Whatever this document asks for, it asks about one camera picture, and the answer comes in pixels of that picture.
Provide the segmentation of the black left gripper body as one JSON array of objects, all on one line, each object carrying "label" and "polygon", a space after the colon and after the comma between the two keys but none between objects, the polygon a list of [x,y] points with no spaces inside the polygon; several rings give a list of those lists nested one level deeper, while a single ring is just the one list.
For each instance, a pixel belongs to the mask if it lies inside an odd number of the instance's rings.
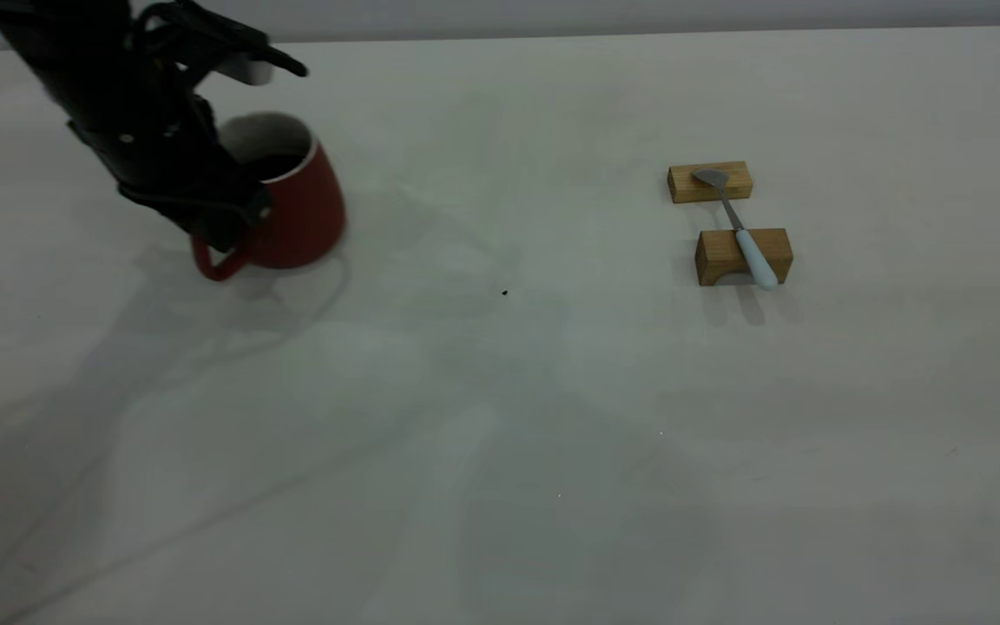
[{"label": "black left gripper body", "polygon": [[66,92],[69,128],[129,201],[167,218],[259,218],[266,186],[220,142],[214,110],[183,87]]}]

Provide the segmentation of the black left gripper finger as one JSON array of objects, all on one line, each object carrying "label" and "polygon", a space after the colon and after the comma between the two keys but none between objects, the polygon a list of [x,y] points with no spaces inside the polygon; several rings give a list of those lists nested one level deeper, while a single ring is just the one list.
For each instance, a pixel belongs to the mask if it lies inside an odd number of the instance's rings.
[{"label": "black left gripper finger", "polygon": [[192,236],[215,252],[229,253],[271,211],[266,187],[215,188],[187,201],[195,213]]}]

